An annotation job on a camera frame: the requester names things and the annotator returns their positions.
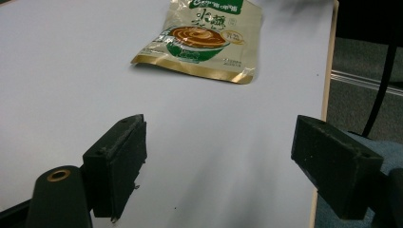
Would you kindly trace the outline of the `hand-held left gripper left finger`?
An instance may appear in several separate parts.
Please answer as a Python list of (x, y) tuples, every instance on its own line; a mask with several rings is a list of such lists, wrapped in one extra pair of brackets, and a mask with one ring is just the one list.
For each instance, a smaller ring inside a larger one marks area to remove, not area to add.
[(96, 218), (122, 216), (146, 158), (143, 114), (119, 120), (87, 150), (83, 168)]

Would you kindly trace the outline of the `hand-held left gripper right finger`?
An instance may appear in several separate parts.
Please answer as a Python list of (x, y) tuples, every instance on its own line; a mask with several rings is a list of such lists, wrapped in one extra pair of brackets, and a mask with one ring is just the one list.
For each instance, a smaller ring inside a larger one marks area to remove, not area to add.
[(291, 159), (339, 218), (364, 218), (381, 156), (334, 126), (299, 115)]

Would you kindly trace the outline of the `beige and green sauce packet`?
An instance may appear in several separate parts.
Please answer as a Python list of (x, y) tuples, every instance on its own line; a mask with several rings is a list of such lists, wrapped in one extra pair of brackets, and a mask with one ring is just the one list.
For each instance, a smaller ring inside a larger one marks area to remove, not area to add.
[(247, 85), (261, 19), (262, 8), (249, 0), (170, 0), (163, 31), (132, 62)]

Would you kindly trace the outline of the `blue fabric chair seat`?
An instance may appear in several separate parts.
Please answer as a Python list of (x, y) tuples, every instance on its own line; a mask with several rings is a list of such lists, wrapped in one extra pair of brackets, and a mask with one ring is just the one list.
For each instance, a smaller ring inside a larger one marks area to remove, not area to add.
[[(388, 174), (395, 168), (403, 168), (403, 144), (388, 141), (374, 141), (350, 132), (347, 132), (347, 135), (384, 158), (381, 167), (381, 171), (384, 174)], [(375, 212), (372, 209), (368, 209), (363, 220), (340, 219), (326, 201), (321, 196), (318, 196), (314, 228), (372, 228), (371, 224), (374, 215)]]

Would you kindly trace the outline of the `metal floor rail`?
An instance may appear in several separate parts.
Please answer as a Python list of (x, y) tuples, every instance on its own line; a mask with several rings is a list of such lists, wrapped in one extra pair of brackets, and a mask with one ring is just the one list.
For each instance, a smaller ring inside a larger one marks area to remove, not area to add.
[[(346, 83), (349, 85), (360, 86), (369, 88), (372, 90), (379, 90), (381, 82), (375, 79), (366, 78), (363, 76), (358, 76), (350, 73), (346, 73), (343, 71), (332, 70), (331, 71), (331, 79), (334, 81)], [(387, 93), (393, 94), (396, 96), (403, 97), (403, 88), (398, 88), (396, 85), (389, 85)]]

